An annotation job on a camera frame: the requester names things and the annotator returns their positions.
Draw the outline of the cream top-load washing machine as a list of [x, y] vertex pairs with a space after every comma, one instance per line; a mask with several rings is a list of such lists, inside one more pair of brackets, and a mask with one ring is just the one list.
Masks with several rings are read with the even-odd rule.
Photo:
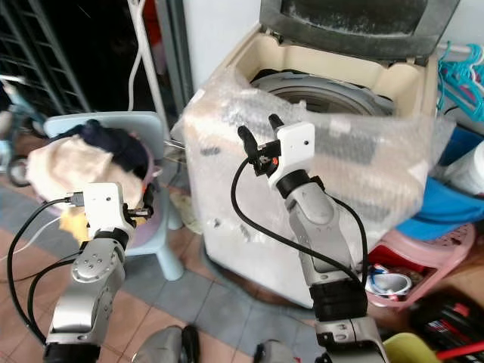
[[[281, 41], [259, 23], [240, 26], [232, 9], [222, 9], [204, 21], [213, 33], [232, 38], [204, 83], [220, 70], [236, 70], [246, 85], [268, 92], [312, 112], [346, 112], [360, 116], [436, 116], [438, 55], [425, 65], [414, 60], [381, 64], [339, 53], [318, 51]], [[310, 307], [298, 252], [212, 252], [208, 257], [228, 270], [260, 284], [301, 306]]]

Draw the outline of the grey washing machine lid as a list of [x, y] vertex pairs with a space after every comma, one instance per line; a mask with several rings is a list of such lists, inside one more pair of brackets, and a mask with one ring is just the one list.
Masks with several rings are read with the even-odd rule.
[[281, 41], [381, 64], [425, 65], [461, 0], [262, 0]]

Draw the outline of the teal clothes hangers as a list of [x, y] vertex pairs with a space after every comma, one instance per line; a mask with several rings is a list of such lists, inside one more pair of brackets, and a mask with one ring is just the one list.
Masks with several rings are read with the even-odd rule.
[[439, 92], [442, 98], [469, 117], [471, 125], [484, 126], [484, 46], [439, 44]]

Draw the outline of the clear bubble wrap sheet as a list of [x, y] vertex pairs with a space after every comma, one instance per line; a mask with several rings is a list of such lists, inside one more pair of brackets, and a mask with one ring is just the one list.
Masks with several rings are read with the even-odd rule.
[[312, 112], [245, 84], [236, 70], [220, 70], [179, 121], [194, 211], [212, 252], [288, 253], [287, 246], [242, 222], [231, 206], [231, 180], [246, 158], [238, 128], [266, 143], [274, 137], [272, 114], [287, 124], [315, 126], [310, 173], [360, 215], [370, 246], [421, 207], [427, 177], [455, 129], [452, 120], [436, 116]]

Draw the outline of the pale rag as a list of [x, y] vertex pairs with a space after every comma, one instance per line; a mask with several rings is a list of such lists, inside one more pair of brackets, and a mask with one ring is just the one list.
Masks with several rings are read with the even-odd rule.
[[200, 224], [194, 211], [191, 196], [187, 191], [170, 189], [170, 200], [180, 215], [181, 221], [191, 232], [203, 234], [203, 225]]

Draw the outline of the yellow cloth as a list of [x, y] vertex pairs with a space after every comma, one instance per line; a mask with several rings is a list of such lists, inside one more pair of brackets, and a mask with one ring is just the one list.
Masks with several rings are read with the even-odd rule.
[[79, 244], [91, 239], [83, 206], [70, 206], [64, 209], [60, 215], [59, 229], [70, 233]]

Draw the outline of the dark navy garment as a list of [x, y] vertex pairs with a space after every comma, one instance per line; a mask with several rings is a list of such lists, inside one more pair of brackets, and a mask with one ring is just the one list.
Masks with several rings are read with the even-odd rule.
[[112, 155], [112, 162], [125, 172], [145, 177], [149, 170], [149, 156], [145, 146], [130, 132], [108, 128], [97, 119], [89, 119], [79, 125], [77, 134], [87, 144], [100, 148]]

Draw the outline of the light blue plastic chair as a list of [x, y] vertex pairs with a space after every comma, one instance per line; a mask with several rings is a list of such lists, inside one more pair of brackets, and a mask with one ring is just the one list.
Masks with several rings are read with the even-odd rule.
[[150, 159], [152, 172], [144, 180], [147, 196], [152, 201], [154, 215], [144, 225], [135, 229], [135, 237], [127, 248], [127, 256], [152, 255], [158, 260], [160, 272], [168, 281], [176, 281], [185, 273], [185, 267], [170, 248], [169, 232], [182, 227], [182, 219], [170, 200], [165, 184], [178, 173], [179, 166], [173, 160], [165, 160], [166, 142], [170, 141], [166, 119], [151, 111], [111, 111], [79, 113], [55, 116], [44, 124], [48, 136], [63, 134], [96, 119], [107, 128], [131, 132], [144, 146]]

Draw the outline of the beige garment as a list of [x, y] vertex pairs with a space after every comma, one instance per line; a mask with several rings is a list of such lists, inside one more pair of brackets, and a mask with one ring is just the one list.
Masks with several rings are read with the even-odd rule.
[[43, 200], [65, 197], [87, 184], [104, 182], [117, 170], [112, 155], [83, 141], [80, 136], [58, 141], [31, 151], [26, 178]]

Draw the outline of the grey left robot leg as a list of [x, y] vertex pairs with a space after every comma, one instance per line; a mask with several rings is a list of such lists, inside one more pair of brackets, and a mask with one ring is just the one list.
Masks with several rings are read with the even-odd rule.
[[194, 325], [170, 325], [151, 334], [132, 363], [200, 363], [200, 333]]

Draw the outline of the light blue child tricycle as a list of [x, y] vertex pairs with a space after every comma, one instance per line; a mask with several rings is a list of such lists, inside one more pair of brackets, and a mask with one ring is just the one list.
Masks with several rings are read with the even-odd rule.
[[1, 170], [15, 187], [27, 187], [30, 186], [26, 177], [27, 155], [17, 151], [17, 139], [27, 132], [35, 134], [37, 125], [42, 125], [44, 119], [20, 93], [17, 86], [26, 84], [23, 77], [0, 75], [0, 80], [9, 101], [1, 113]]

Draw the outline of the blue plastic basin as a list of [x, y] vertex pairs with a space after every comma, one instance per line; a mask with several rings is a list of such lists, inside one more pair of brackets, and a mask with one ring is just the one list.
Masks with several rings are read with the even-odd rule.
[[[484, 136], [457, 126], [443, 149], [438, 167], [450, 166], [482, 141]], [[432, 240], [480, 220], [484, 220], [484, 197], [470, 196], [452, 189], [436, 177], [429, 177], [422, 207], [396, 229], [412, 239]]]

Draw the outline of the white bowl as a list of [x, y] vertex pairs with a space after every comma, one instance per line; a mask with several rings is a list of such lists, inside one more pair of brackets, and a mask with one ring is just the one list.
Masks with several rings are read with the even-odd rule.
[[392, 272], [372, 274], [365, 279], [365, 283], [369, 293], [389, 299], [407, 297], [414, 286], [407, 275]]

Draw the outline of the black metal grille gate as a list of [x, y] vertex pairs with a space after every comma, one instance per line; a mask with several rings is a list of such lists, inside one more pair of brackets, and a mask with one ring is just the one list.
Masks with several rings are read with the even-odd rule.
[[48, 116], [90, 112], [82, 86], [41, 0], [1, 0], [0, 73]]

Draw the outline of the pink plastic stool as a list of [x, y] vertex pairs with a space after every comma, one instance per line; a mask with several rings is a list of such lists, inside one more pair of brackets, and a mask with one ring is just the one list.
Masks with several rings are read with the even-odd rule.
[[398, 231], [388, 232], [369, 253], [370, 262], [377, 270], [407, 275], [414, 286], [402, 299], [368, 293], [369, 302], [398, 311], [411, 307], [469, 256], [475, 238], [471, 224], [432, 240], [415, 240]]

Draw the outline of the white plastic jug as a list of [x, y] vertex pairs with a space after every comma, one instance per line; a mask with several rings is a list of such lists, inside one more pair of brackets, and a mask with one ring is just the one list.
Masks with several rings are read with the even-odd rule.
[[446, 166], [442, 182], [467, 196], [484, 198], [484, 141]]

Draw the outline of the yellow plastic container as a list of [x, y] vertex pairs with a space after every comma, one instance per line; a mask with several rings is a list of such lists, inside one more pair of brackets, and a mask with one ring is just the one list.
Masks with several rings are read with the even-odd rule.
[[383, 341], [389, 363], [443, 363], [418, 336], [398, 333]]

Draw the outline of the black and red toolbox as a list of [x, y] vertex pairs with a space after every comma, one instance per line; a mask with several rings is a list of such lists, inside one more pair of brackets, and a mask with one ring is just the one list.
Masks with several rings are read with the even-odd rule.
[[436, 352], [484, 342], [484, 307], [460, 294], [435, 293], [418, 300], [409, 327]]

